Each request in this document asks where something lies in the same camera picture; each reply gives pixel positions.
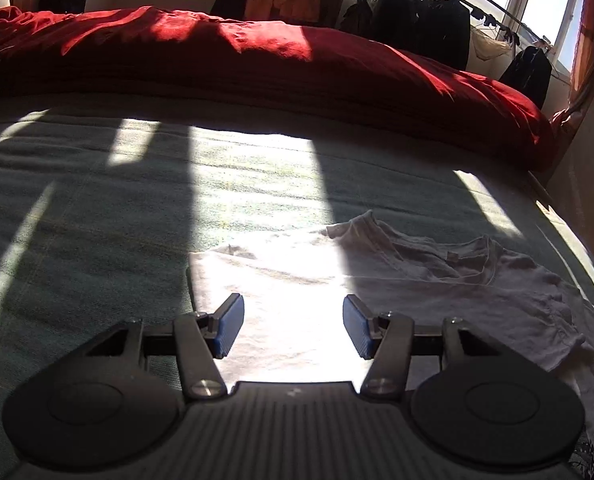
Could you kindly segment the black hanging jacket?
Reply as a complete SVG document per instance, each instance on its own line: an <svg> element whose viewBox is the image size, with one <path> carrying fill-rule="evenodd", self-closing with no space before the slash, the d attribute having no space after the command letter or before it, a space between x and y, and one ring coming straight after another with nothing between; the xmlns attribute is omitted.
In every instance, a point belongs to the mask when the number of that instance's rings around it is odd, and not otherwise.
<svg viewBox="0 0 594 480"><path fill-rule="evenodd" d="M550 85L552 63L545 52L535 46L527 47L515 56L498 81L513 88L542 108Z"/></svg>

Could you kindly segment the cream hanging garment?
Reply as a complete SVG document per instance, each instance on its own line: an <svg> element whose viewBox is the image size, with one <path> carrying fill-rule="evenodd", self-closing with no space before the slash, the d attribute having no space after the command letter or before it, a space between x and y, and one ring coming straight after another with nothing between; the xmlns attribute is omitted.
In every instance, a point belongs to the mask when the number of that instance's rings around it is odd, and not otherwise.
<svg viewBox="0 0 594 480"><path fill-rule="evenodd" d="M475 55L481 61L491 61L512 50L507 41L493 39L475 27L470 29L470 41L472 41Z"/></svg>

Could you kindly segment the red duvet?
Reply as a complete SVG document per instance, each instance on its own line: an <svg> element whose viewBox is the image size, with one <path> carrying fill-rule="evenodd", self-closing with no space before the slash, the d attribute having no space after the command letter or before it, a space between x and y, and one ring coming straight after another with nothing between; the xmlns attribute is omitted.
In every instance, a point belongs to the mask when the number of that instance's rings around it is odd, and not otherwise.
<svg viewBox="0 0 594 480"><path fill-rule="evenodd" d="M502 82L336 29L154 6L0 9L0 82L20 92L142 94L287 110L421 134L532 171L555 132Z"/></svg>

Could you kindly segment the dark hanging jacket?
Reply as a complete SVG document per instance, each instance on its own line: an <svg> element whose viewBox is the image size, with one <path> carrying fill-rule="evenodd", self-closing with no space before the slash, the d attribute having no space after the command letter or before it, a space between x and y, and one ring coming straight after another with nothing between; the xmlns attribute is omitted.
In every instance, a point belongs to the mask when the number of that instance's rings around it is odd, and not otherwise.
<svg viewBox="0 0 594 480"><path fill-rule="evenodd" d="M467 66L470 13L460 0L355 0L340 29L454 70Z"/></svg>

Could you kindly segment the white printed t-shirt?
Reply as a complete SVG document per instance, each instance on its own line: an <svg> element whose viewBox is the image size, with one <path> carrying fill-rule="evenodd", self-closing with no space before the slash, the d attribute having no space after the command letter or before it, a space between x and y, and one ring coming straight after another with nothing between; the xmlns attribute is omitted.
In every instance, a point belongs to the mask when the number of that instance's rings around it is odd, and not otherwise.
<svg viewBox="0 0 594 480"><path fill-rule="evenodd" d="M359 382L344 298L419 325L465 318L554 373L580 396L594 452L594 306L529 256L487 236L440 244L371 212L317 232L262 233L189 257L197 306L238 292L245 321L221 364L228 384Z"/></svg>

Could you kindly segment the green plaid bed blanket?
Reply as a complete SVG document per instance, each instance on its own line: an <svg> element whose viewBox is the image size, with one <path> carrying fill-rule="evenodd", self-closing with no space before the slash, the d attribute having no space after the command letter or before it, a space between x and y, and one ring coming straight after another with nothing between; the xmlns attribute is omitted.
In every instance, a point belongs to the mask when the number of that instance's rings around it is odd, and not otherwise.
<svg viewBox="0 0 594 480"><path fill-rule="evenodd" d="M0 106L0 479L9 394L122 321L201 310L193 252L364 212L440 244L487 236L577 287L594 263L525 171L450 144L242 106L167 122Z"/></svg>

